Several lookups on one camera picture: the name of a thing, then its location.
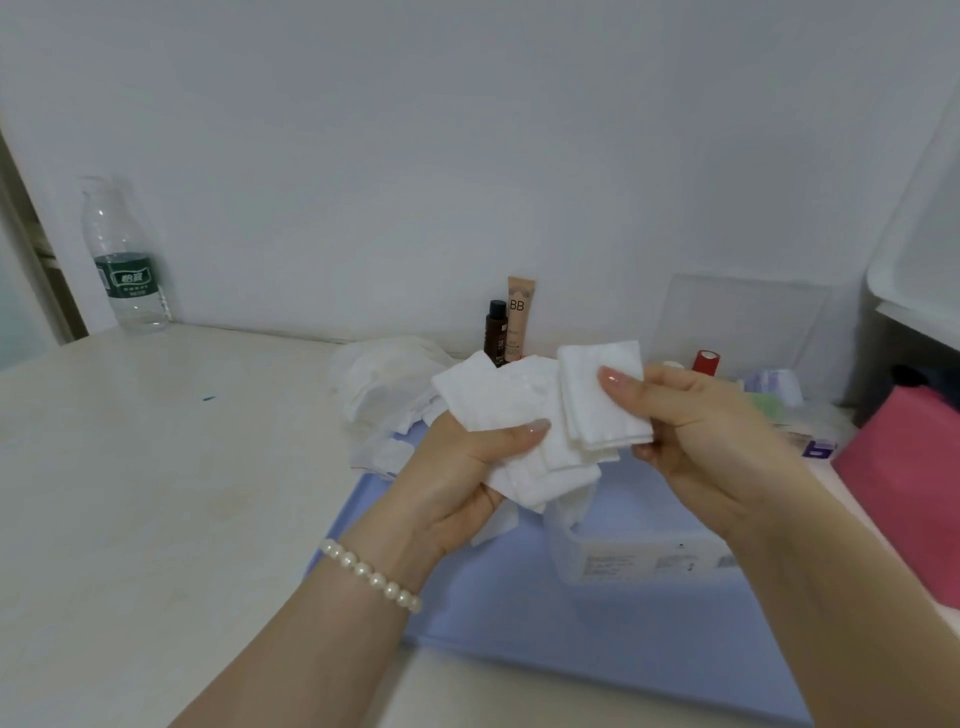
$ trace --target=pink box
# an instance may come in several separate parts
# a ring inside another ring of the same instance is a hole
[[[933,597],[960,608],[960,412],[895,387],[833,468]]]

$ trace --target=light blue plastic tray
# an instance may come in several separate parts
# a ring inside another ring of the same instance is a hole
[[[419,425],[404,439],[417,443],[424,431]],[[618,479],[632,467],[612,466]],[[374,475],[361,477],[329,536],[338,538],[388,487]],[[421,595],[425,606],[407,625],[409,643],[810,723],[742,577],[567,586],[540,516],[522,511],[519,528],[444,559]]]

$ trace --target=forearm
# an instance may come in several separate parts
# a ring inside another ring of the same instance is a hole
[[[731,546],[817,725],[960,724],[960,641],[916,577],[809,478],[784,489],[804,498],[771,506]]]
[[[438,558],[373,510],[341,540],[418,592]],[[390,663],[409,612],[324,558],[247,648],[173,723],[248,728],[354,726]]]

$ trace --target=white desk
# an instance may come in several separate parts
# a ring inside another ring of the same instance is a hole
[[[333,351],[115,330],[0,374],[3,725],[166,726],[274,614],[355,480]],[[408,649],[370,723],[760,724]]]

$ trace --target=fingernail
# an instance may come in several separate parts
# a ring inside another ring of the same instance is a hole
[[[610,367],[600,367],[597,376],[600,377],[601,382],[607,382],[611,387],[616,387],[617,389],[633,379],[632,376],[625,375],[623,372],[618,372],[616,369],[611,369]]]
[[[550,421],[545,417],[541,417],[539,420],[534,420],[531,423],[527,424],[527,432],[531,435],[536,435],[540,432],[543,432],[546,429],[550,429]]]

